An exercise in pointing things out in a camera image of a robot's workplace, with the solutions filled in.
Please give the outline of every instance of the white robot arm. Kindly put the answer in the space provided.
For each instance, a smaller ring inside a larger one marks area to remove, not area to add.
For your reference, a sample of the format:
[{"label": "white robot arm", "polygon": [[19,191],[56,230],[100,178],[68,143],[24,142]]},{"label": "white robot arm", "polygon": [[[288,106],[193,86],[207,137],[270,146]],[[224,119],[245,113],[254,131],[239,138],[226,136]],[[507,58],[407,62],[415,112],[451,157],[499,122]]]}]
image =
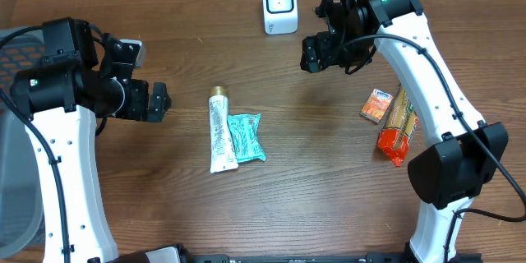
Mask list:
[{"label": "white robot arm", "polygon": [[[171,105],[164,83],[154,83],[149,101],[148,83],[132,79],[145,59],[142,42],[115,39],[72,18],[20,34],[40,29],[47,53],[43,65],[16,74],[11,88],[16,106],[3,91],[1,95],[26,125],[36,155],[44,203],[44,262],[179,263],[178,246],[119,258],[100,195],[96,118],[161,122]],[[13,37],[1,40],[0,47]],[[98,64],[95,42],[105,50],[99,71],[92,70]]]},{"label": "white robot arm", "polygon": [[[393,24],[387,27],[381,26],[378,34],[397,35],[405,39],[412,39],[413,42],[426,48],[441,68],[441,72],[469,126],[473,130],[478,129],[478,122],[484,121],[482,115],[469,103],[445,65],[433,42],[425,15],[418,16],[413,12],[394,18],[392,22]],[[422,125],[424,141],[427,146],[442,142],[442,135],[448,132],[452,136],[461,136],[466,133],[459,120],[454,119],[453,109],[450,107],[450,101],[443,91],[442,84],[423,55],[418,53],[415,48],[392,39],[376,39],[375,46],[393,67],[402,86],[406,89],[420,119],[419,123]],[[421,201],[417,230],[409,243],[419,262],[444,262],[444,243],[453,214],[457,210],[469,207],[472,202],[473,198],[464,197],[450,202],[444,209],[438,210],[433,204]],[[456,256],[454,244],[459,233],[460,223],[457,222],[454,228],[448,260]]]}]

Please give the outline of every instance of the orange packet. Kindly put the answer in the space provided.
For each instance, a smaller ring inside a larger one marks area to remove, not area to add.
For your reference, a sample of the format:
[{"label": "orange packet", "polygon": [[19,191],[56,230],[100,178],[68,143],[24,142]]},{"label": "orange packet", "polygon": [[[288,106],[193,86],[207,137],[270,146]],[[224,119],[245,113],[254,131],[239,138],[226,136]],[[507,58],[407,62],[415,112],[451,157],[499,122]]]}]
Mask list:
[{"label": "orange packet", "polygon": [[403,87],[400,87],[394,101],[376,145],[399,167],[408,154],[418,117]]},{"label": "orange packet", "polygon": [[391,104],[392,95],[381,90],[374,89],[369,99],[362,108],[361,115],[365,118],[371,119],[373,122],[380,122],[384,117],[385,111]]}]

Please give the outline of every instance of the white tube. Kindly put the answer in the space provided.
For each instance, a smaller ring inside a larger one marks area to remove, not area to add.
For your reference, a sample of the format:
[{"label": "white tube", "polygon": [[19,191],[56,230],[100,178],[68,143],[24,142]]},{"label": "white tube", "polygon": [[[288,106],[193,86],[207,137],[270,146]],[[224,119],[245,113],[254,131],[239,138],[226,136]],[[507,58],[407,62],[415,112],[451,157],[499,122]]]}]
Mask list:
[{"label": "white tube", "polygon": [[232,136],[228,129],[228,98],[227,91],[222,86],[215,86],[210,90],[208,100],[210,108],[210,139],[212,150],[211,173],[239,167],[234,154]]}]

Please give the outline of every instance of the small white cube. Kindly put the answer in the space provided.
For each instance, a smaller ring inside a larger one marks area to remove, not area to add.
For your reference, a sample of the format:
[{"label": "small white cube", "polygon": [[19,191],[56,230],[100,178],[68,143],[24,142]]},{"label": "small white cube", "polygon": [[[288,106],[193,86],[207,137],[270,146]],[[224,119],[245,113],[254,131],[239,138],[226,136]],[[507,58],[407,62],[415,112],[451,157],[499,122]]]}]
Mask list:
[{"label": "small white cube", "polygon": [[263,0],[265,32],[269,35],[298,30],[298,0]]}]

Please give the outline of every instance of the orange box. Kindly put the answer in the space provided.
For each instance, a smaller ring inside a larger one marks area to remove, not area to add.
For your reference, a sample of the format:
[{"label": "orange box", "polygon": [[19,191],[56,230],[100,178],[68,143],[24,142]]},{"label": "orange box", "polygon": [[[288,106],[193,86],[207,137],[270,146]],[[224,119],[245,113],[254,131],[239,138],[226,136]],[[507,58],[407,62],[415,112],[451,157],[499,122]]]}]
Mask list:
[{"label": "orange box", "polygon": [[374,89],[363,106],[361,115],[378,123],[381,118],[384,117],[385,111],[387,111],[389,104],[391,104],[391,100],[393,100],[392,95]]}]

